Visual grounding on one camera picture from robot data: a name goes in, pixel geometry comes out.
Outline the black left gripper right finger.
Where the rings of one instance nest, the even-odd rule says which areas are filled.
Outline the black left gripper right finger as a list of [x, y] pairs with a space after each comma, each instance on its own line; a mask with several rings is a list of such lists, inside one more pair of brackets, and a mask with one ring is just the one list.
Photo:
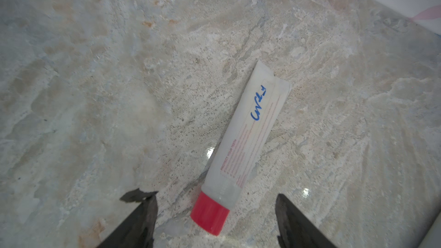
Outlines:
[[281, 248], [336, 248], [284, 194], [277, 196], [275, 213]]

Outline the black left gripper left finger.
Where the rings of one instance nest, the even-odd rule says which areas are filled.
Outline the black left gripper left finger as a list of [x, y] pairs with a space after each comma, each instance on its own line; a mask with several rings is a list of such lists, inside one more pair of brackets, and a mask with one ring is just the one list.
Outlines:
[[156, 191], [135, 189], [120, 200], [138, 203], [138, 207], [102, 242], [98, 248], [152, 248], [158, 215]]

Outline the white tube pink cap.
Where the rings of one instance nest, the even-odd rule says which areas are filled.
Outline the white tube pink cap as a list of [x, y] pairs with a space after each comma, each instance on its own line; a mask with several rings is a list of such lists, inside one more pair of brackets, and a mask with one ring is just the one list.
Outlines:
[[191, 211], [191, 219], [209, 234], [222, 231], [290, 90], [288, 81], [257, 62]]

